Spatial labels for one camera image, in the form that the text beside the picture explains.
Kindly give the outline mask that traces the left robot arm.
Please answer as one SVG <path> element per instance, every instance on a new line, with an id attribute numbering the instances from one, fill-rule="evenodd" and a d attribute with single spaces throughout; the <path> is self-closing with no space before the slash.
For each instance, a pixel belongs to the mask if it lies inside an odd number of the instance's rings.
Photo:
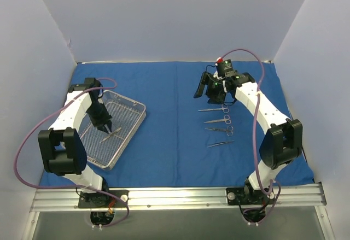
<path id="1" fill-rule="evenodd" d="M 91 194 L 98 207 L 110 201 L 106 180 L 88 166 L 88 158 L 78 131 L 85 116 L 93 127 L 104 133 L 112 131 L 112 116 L 102 101 L 102 83 L 96 78 L 86 78 L 82 84 L 69 87 L 64 109 L 48 130 L 38 133 L 38 143 L 44 169 L 64 177 L 82 192 Z"/>

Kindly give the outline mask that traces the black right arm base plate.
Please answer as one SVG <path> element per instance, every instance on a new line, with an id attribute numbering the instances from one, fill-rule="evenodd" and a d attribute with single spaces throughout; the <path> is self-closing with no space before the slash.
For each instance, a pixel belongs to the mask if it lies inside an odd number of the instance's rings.
<path id="1" fill-rule="evenodd" d="M 228 187 L 225 191 L 227 204 L 230 206 L 238 206 L 239 204 L 241 206 L 263 206 L 265 204 L 272 204 L 274 200 L 274 198 L 264 195 L 260 190 L 250 192 L 244 187 Z"/>

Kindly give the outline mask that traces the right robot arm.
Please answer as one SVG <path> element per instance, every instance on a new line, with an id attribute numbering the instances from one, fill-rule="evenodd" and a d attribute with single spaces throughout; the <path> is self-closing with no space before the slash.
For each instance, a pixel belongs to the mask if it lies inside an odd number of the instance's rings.
<path id="1" fill-rule="evenodd" d="M 262 93 L 262 81 L 249 73 L 239 73 L 231 60 L 218 58 L 215 73 L 203 72 L 194 98 L 208 97 L 209 104 L 224 104 L 227 94 L 240 102 L 253 116 L 253 132 L 264 133 L 261 145 L 253 137 L 254 172 L 247 178 L 243 197 L 255 203 L 263 194 L 271 195 L 277 174 L 301 155 L 303 126 L 280 112 Z"/>

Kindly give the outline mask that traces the steel wire mesh tray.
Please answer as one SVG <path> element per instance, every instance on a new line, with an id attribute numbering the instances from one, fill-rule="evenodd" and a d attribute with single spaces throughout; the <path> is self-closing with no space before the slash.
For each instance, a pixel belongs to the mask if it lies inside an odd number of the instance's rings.
<path id="1" fill-rule="evenodd" d="M 84 115 L 78 133 L 88 162 L 110 170 L 145 119 L 146 106 L 113 91 L 105 91 L 102 102 L 112 116 L 112 133 L 99 131 L 87 115 Z"/>

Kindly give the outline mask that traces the steel instrument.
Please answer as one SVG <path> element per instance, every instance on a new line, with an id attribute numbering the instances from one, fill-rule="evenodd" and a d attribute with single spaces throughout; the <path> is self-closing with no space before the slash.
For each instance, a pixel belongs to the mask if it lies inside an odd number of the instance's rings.
<path id="1" fill-rule="evenodd" d="M 228 126 L 226 128 L 217 128 L 217 127 L 205 127 L 206 130 L 209 131 L 218 131 L 218 132 L 224 132 L 227 136 L 232 136 L 234 133 L 234 128 L 232 126 Z"/>

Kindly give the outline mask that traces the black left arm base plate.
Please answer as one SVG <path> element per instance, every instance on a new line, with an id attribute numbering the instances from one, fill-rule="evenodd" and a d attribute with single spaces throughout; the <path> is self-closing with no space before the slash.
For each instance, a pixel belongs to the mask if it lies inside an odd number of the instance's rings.
<path id="1" fill-rule="evenodd" d="M 110 194 L 120 198 L 124 202 L 127 203 L 129 199 L 129 191 L 122 189 L 122 190 L 111 190 L 109 192 Z M 125 205 L 121 203 L 121 201 L 116 200 L 114 197 L 107 196 L 106 194 L 101 194 L 98 192 L 94 193 L 80 193 L 79 202 L 78 202 L 78 208 L 107 208 L 107 207 L 124 207 Z"/>

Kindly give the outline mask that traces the steel surgical scissors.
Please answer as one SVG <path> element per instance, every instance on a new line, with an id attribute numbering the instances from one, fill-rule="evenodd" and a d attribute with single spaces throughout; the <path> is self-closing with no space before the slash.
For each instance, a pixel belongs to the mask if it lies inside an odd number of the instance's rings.
<path id="1" fill-rule="evenodd" d="M 227 114 L 230 109 L 225 106 L 225 105 L 222 105 L 221 107 L 218 107 L 218 108 L 206 108 L 206 109 L 200 109 L 199 112 L 213 112 L 213 111 L 222 111 L 223 113 Z"/>

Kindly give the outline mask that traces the blue surgical wrap cloth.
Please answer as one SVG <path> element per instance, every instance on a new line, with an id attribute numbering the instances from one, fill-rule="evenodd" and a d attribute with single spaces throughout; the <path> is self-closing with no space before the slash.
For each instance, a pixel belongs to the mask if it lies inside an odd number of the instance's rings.
<path id="1" fill-rule="evenodd" d="M 221 111 L 207 97 L 194 98 L 201 75 L 212 72 L 209 62 L 105 63 L 77 65 L 71 82 L 109 78 L 115 91 L 146 106 L 146 117 L 109 170 L 94 167 L 114 188 L 242 186 L 254 171 L 252 138 L 261 143 L 264 133 L 252 130 L 253 117 L 241 104 L 230 108 L 234 134 L 209 131 L 222 128 Z M 234 141 L 208 148 L 217 142 Z"/>

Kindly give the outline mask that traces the steel forceps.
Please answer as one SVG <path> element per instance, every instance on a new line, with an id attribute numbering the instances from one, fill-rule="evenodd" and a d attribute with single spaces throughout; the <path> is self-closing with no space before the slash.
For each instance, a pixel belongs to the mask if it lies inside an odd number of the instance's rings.
<path id="1" fill-rule="evenodd" d="M 217 143 L 209 144 L 209 145 L 207 145 L 207 147 L 211 148 L 211 147 L 216 147 L 216 146 L 220 146 L 220 145 L 224 145 L 224 144 L 230 144 L 230 143 L 233 143 L 233 142 L 234 141 L 217 142 Z"/>

